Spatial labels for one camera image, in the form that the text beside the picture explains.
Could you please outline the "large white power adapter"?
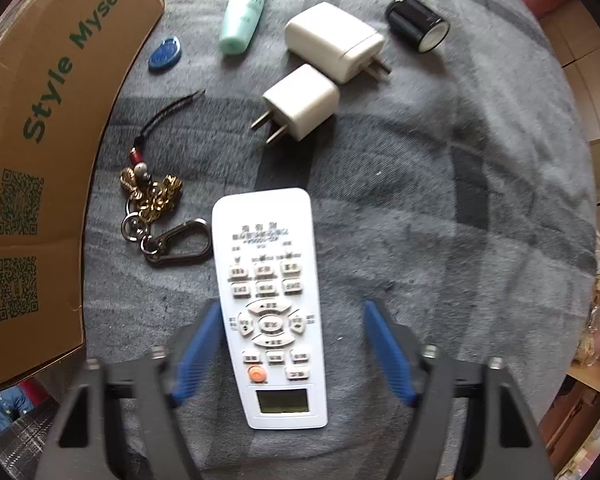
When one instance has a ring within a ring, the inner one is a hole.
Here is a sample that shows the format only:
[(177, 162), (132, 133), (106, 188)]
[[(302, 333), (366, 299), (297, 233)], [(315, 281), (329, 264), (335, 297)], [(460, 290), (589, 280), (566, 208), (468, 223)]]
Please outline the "large white power adapter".
[(317, 3), (289, 20), (287, 49), (337, 84), (365, 72), (383, 80), (391, 68), (378, 58), (385, 37), (359, 18), (328, 2)]

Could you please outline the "wooden shelf with items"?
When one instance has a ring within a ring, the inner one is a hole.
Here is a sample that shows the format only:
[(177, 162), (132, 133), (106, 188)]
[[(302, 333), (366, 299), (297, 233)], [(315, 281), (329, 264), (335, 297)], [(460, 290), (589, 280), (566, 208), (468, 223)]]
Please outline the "wooden shelf with items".
[(590, 312), (541, 437), (557, 479), (582, 479), (600, 456), (600, 236)]

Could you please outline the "mint green tube bottle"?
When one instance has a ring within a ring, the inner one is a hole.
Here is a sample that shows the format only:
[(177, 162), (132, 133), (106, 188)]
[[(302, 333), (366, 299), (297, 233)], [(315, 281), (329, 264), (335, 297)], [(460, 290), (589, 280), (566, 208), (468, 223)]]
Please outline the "mint green tube bottle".
[(265, 0), (228, 0), (219, 48), (224, 55), (241, 55), (248, 49), (259, 24)]

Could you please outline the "black cylindrical cap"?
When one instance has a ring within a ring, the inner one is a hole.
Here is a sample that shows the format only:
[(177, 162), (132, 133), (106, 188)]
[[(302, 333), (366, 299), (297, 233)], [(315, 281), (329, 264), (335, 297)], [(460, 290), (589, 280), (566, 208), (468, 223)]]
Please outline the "black cylindrical cap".
[(449, 22), (420, 0), (393, 0), (385, 18), (389, 28), (418, 53), (434, 50), (450, 31)]

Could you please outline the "grey plaid bed sheet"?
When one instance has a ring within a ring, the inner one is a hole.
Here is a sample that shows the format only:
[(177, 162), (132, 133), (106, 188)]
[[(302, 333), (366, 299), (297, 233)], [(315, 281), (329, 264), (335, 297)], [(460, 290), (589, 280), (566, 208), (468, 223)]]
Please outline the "grey plaid bed sheet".
[[(184, 182), (180, 215), (222, 196), (301, 186), (311, 196), (329, 421), (256, 431), (220, 352), (181, 412), (208, 479), (380, 479), (410, 414), (392, 396), (363, 334), (381, 300), (460, 359), (501, 356), (535, 416), (558, 390), (588, 316), (596, 270), (595, 186), (576, 103), (522, 0), (422, 0), (451, 25), (427, 54), (390, 39), (384, 84), (357, 76), (336, 117), (302, 142), (272, 146), (249, 125), (262, 93), (297, 66), (286, 21), (328, 1), (384, 28), (390, 0), (265, 0), (245, 53), (224, 55), (228, 0), (164, 0), (162, 17), (114, 102), (92, 172), (82, 240), (84, 343), (132, 358), (187, 323), (216, 289), (212, 263), (156, 269), (120, 235), (120, 169), (134, 136), (170, 101), (146, 156)], [(180, 60), (151, 72), (163, 39)]]

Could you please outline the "beige cabinet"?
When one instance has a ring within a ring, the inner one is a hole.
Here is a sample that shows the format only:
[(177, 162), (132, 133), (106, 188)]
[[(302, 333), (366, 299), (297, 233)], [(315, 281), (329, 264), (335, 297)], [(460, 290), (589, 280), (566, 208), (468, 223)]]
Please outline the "beige cabinet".
[(544, 16), (541, 26), (577, 102), (592, 152), (600, 205), (600, 28), (580, 0)]

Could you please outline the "brown cardboard box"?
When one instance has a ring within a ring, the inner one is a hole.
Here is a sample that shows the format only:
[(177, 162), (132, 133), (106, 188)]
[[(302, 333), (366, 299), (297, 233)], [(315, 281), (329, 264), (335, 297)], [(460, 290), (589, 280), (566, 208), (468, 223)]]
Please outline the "brown cardboard box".
[(0, 390), (84, 343), (102, 134), (164, 0), (19, 0), (0, 18)]

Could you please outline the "gold keychain with carabiner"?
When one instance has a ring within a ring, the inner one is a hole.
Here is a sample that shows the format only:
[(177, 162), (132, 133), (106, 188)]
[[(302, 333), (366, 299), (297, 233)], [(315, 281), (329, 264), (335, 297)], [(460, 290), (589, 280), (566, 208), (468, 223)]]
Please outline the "gold keychain with carabiner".
[[(204, 218), (186, 220), (159, 235), (151, 233), (152, 226), (160, 219), (172, 214), (183, 193), (183, 181), (174, 174), (167, 174), (160, 180), (152, 177), (144, 157), (144, 148), (154, 129), (166, 118), (193, 104), (204, 96), (199, 89), (182, 96), (152, 116), (134, 138), (129, 150), (129, 166), (121, 169), (119, 182), (126, 193), (125, 215), (120, 224), (122, 237), (140, 248), (145, 260), (152, 266), (179, 266), (185, 263), (202, 263), (213, 255), (212, 232)], [(204, 246), (189, 254), (174, 254), (171, 246), (174, 240), (189, 235), (200, 234)]]

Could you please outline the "blue oval key fob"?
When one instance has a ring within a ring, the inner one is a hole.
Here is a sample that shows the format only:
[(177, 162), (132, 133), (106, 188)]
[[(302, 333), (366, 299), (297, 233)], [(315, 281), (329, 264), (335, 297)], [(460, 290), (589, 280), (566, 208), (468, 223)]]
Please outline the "blue oval key fob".
[(148, 58), (148, 70), (163, 72), (174, 66), (181, 58), (182, 47), (178, 37), (171, 36), (161, 41)]

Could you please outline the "small white power adapter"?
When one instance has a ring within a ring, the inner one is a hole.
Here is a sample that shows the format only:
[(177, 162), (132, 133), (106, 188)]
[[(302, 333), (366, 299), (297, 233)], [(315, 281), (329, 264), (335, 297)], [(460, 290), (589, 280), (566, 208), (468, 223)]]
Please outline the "small white power adapter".
[(250, 126), (275, 122), (278, 128), (266, 139), (271, 144), (289, 134), (300, 142), (336, 113), (340, 92), (336, 84), (309, 64), (303, 64), (263, 93), (266, 112)]

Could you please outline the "white remote control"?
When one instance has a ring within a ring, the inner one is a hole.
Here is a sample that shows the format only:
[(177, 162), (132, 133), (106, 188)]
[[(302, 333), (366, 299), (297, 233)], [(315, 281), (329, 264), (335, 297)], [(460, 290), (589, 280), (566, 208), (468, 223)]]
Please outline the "white remote control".
[(213, 255), (234, 376), (248, 425), (328, 422), (311, 200), (302, 188), (220, 198)]

